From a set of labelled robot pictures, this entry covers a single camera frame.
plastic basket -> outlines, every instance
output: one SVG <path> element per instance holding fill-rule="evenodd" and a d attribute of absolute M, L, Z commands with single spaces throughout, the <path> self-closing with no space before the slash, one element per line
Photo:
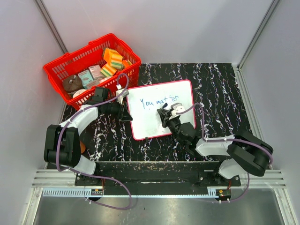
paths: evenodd
<path fill-rule="evenodd" d="M 122 40 L 118 39 L 114 34 L 107 34 L 97 40 L 90 41 L 89 44 L 73 53 L 66 53 L 60 58 L 44 65 L 44 70 L 48 75 L 48 79 L 53 88 L 60 93 L 61 97 L 68 104 L 79 110 L 80 106 L 88 100 L 95 91 L 95 87 L 86 90 L 81 95 L 72 98 L 62 87 L 62 81 L 69 76 L 76 75 L 93 65 L 101 67 L 106 63 L 102 58 L 105 48 L 117 50 L 125 60 L 130 60 L 132 65 L 122 71 L 118 71 L 107 81 L 100 83 L 98 87 L 105 87 L 111 90 L 115 96 L 117 90 L 117 76 L 125 73 L 129 77 L 129 86 L 136 87 L 139 76 L 139 66 L 141 59 L 137 57 L 132 49 Z M 126 85 L 126 77 L 121 77 L 119 83 L 124 87 Z"/>

marble pattern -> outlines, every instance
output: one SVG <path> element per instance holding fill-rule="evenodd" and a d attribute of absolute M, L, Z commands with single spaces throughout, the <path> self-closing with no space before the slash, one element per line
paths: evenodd
<path fill-rule="evenodd" d="M 251 131 L 246 110 L 231 64 L 142 64 L 139 86 L 189 79 L 194 102 L 205 110 L 205 135 L 222 137 L 237 130 Z M 63 120 L 75 113 L 67 106 Z M 195 109 L 196 127 L 201 131 L 201 112 Z M 212 161 L 219 157 L 192 158 L 171 135 L 136 141 L 129 122 L 118 122 L 112 115 L 101 115 L 81 135 L 88 147 L 86 156 L 94 161 Z"/>

floor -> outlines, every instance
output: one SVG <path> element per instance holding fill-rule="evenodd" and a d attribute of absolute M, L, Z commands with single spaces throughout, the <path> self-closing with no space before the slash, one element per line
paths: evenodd
<path fill-rule="evenodd" d="M 231 64 L 142 64 L 139 86 L 189 79 L 194 102 L 202 102 L 205 110 L 205 133 L 208 137 L 222 137 L 237 130 L 250 131 L 246 110 Z M 67 106 L 63 120 L 75 109 Z M 201 114 L 196 113 L 196 127 L 201 131 Z M 171 135 L 136 141 L 129 122 L 121 123 L 113 116 L 101 116 L 81 135 L 89 148 L 85 155 L 94 161 L 195 161 Z M 203 157 L 198 161 L 218 160 Z"/>
<path fill-rule="evenodd" d="M 124 207 L 127 198 L 100 202 Z M 84 199 L 42 197 L 35 225 L 283 225 L 275 194 L 251 189 L 238 202 L 212 204 L 193 198 L 139 198 L 127 211 L 112 210 Z"/>

red whiteboard border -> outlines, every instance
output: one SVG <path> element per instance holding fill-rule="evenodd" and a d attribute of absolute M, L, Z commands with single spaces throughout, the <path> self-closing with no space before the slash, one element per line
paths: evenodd
<path fill-rule="evenodd" d="M 128 88 L 128 90 L 130 89 L 137 89 L 137 88 L 144 88 L 144 87 L 148 87 L 148 86 L 155 86 L 155 85 L 161 85 L 161 84 L 167 84 L 167 83 L 176 83 L 176 82 L 182 82 L 182 81 L 189 81 L 189 84 L 191 86 L 191 97 L 192 97 L 192 103 L 194 104 L 194 98 L 193 98 L 193 87 L 192 87 L 192 83 L 190 80 L 188 79 L 185 79 L 185 80 L 179 80 L 179 81 L 170 81 L 170 82 L 165 82 L 165 83 L 156 83 L 156 84 L 150 84 L 150 85 L 144 85 L 144 86 L 139 86 L 139 87 L 134 87 L 134 88 Z M 196 128 L 196 116 L 195 116 L 195 110 L 193 109 L 193 115 L 194 115 L 194 129 Z M 130 122 L 130 125 L 131 125 L 131 131 L 132 131 L 132 136 L 133 136 L 133 139 L 135 139 L 136 141 L 141 141 L 141 140 L 145 140 L 145 138 L 141 138 L 141 139 L 136 139 L 135 138 L 135 134 L 133 132 L 133 128 L 132 128 L 132 121 Z M 155 137 L 162 137 L 162 136 L 167 136 L 167 135 L 171 135 L 172 133 L 168 133 L 168 134 L 164 134 L 164 135 L 157 135 L 157 136 L 151 136 L 151 137 L 147 137 L 147 138 L 155 138 Z"/>

white wall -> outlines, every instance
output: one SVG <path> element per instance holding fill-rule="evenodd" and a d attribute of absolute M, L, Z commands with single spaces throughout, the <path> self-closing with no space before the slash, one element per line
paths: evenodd
<path fill-rule="evenodd" d="M 242 68 L 263 136 L 300 219 L 300 1 L 281 1 Z"/>
<path fill-rule="evenodd" d="M 144 63 L 239 63 L 272 0 L 44 0 L 69 52 L 107 33 Z"/>
<path fill-rule="evenodd" d="M 1 1 L 0 27 L 0 223 L 16 225 L 62 108 L 43 65 L 62 53 L 32 0 Z"/>

